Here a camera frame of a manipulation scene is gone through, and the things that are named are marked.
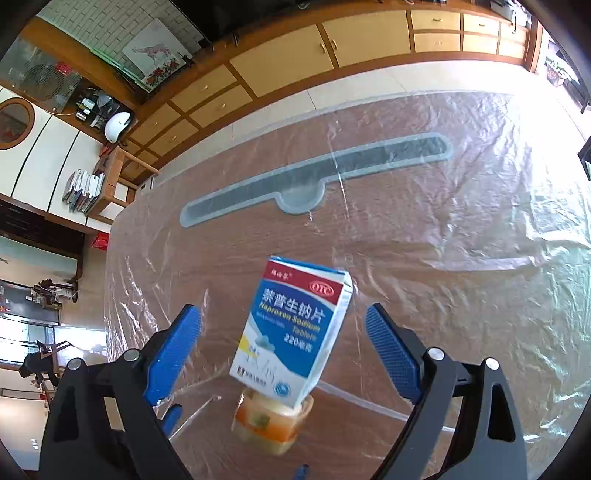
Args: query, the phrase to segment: cabinet drawer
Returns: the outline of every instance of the cabinet drawer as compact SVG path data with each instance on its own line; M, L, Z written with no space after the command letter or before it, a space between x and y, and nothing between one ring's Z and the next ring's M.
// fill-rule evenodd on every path
M414 46L417 53L424 51L460 51L459 33L416 33Z
M144 162L146 162L149 165L154 164L154 162L156 160L158 160L158 157L156 157L155 155L152 155L150 152L146 152L146 151L143 151L142 153L140 153L138 155L138 158L140 160L143 160ZM121 176L127 180L133 181L134 178L141 175L145 171L146 171L146 169L143 168L141 165L138 165L136 162L130 162L130 164L127 165L121 171Z
M224 115L233 112L237 108L246 105L251 101L250 95L241 86L234 87L232 90L223 93L211 102L206 103L200 109L195 110L191 114L191 118L199 125L205 127L206 125L214 123Z
M165 155L177 145L184 142L191 135L197 133L197 128L188 120L182 120L170 130L165 132L159 139L150 145L150 150L158 155Z
M259 97L333 68L316 25L274 38L230 62Z
M485 33L487 35L499 35L499 21L492 18L477 17L464 14L464 31Z
M174 108L165 104L143 122L130 135L130 138L141 145L145 145L179 117L180 115Z
M185 88L173 98L173 102L183 112L188 112L198 103L207 100L214 93L219 92L233 83L236 83L234 75L231 74L226 66L221 65Z
M460 30L460 14L441 10L412 10L414 30Z
M499 55L522 59L525 56L525 45L520 45L512 41L501 40Z
M325 22L324 29L340 67L410 53L404 10L337 18Z
M477 51L495 55L498 43L498 38L464 34L464 51Z
M514 40L518 43L525 43L527 39L527 29L523 27L517 27L517 30L513 25L507 23L501 24L501 37L507 40Z

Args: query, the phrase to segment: white brick wall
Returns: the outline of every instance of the white brick wall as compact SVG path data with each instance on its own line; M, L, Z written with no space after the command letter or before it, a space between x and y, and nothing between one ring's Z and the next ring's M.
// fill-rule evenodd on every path
M122 52L154 18L195 53L203 36L168 0L51 0L39 17L89 48L106 53L139 77L143 74Z

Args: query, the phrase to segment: floor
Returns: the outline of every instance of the floor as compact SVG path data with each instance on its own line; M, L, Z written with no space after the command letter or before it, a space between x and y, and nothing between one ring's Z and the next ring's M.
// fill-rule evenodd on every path
M241 118L199 142L161 169L158 185L236 144L299 121L318 112L342 108L347 104L372 101L379 97L415 92L478 90L485 92L536 95L553 98L571 117L576 142L580 146L591 134L591 123L575 115L567 99L545 79L516 65L490 61L435 61L388 67L360 73L319 85L279 100Z
M79 280L77 303L68 302L60 312L62 325L104 330L105 265L107 252L93 248L91 235L86 235L84 269Z

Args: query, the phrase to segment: tiled floor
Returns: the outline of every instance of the tiled floor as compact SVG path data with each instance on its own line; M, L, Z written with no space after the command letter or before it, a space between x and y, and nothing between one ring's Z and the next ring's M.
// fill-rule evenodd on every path
M545 101L557 100L556 93L550 89L553 87L545 79L520 66L489 61L425 62L359 73L296 93L228 125L163 167L155 184L167 181L197 163L265 131L299 121L322 110L370 102L384 96L447 90L512 93L534 95ZM577 143L582 146L585 129L577 129L572 118L571 115L569 127L575 131Z

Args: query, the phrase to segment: red bag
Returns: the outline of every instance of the red bag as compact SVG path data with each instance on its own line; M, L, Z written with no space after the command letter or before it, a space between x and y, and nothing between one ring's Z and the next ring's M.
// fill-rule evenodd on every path
M99 250L107 250L109 247L109 234L104 232L99 233L91 246L98 248Z

